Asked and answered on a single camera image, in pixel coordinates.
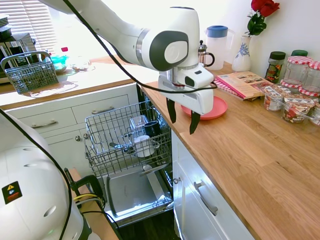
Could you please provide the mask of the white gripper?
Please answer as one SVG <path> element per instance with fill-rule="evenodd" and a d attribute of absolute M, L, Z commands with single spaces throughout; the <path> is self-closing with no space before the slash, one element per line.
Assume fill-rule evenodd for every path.
<path fill-rule="evenodd" d="M 177 120 L 175 102 L 192 110 L 190 115 L 191 123 L 189 126 L 190 135 L 192 135 L 196 131 L 201 119 L 201 115 L 209 113 L 213 108 L 214 90 L 210 85 L 200 87 L 202 90 L 187 85 L 184 87 L 178 87 L 167 80 L 164 75 L 160 75 L 158 78 L 158 88 L 161 90 L 174 92 L 161 93 L 167 98 L 167 110 L 170 120 L 173 124 Z"/>

